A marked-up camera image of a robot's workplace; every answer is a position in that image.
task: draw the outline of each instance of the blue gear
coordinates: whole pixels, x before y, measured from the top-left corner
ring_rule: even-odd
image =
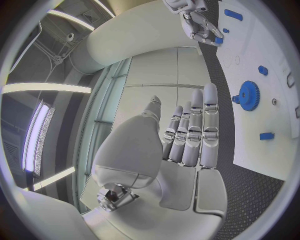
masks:
[[[245,81],[239,90],[239,104],[246,111],[253,111],[260,103],[260,89],[253,81]]]

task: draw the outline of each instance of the security camera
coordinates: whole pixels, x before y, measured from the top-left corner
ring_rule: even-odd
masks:
[[[66,41],[71,42],[74,39],[74,33],[70,33],[68,36],[66,36]]]

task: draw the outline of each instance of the air vent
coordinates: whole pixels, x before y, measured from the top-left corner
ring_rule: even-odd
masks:
[[[3,148],[10,171],[13,174],[22,175],[22,167],[19,159],[19,147],[10,142],[3,141]]]
[[[97,22],[100,18],[99,16],[94,12],[94,10],[89,10],[85,13],[82,14],[83,16],[85,16],[85,18],[91,23],[95,23]]]

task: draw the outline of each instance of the blue object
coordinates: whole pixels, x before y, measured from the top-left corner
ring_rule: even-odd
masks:
[[[239,14],[239,13],[237,13],[237,12],[235,12],[235,11],[230,11],[230,10],[228,10],[228,9],[225,9],[225,10],[224,10],[224,13],[225,13],[225,15],[228,16],[228,17],[232,17],[232,18],[234,18],[234,19],[238,19],[238,20],[240,20],[240,21],[243,21],[243,15],[242,15],[242,14]]]
[[[216,36],[214,41],[215,41],[216,44],[222,44],[223,43],[223,38],[219,38],[219,37]]]
[[[272,132],[264,132],[259,134],[259,139],[260,140],[271,140],[274,139],[275,134]]]
[[[260,103],[260,89],[253,81],[245,81],[240,87],[239,94],[232,97],[232,101],[240,104],[245,111],[253,111]]]
[[[265,76],[267,76],[269,73],[268,69],[264,66],[259,66],[258,71],[260,74],[265,75]]]
[[[239,104],[240,103],[239,95],[233,96],[232,101],[236,104]]]

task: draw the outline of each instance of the gray floor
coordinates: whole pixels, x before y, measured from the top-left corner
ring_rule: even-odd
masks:
[[[209,21],[218,26],[218,0],[206,0]],[[235,150],[235,122],[231,96],[226,78],[216,56],[217,48],[199,44],[210,80],[217,86],[219,99],[220,171],[228,195],[228,212],[216,240],[229,240],[248,228],[271,204],[284,181],[233,164]]]

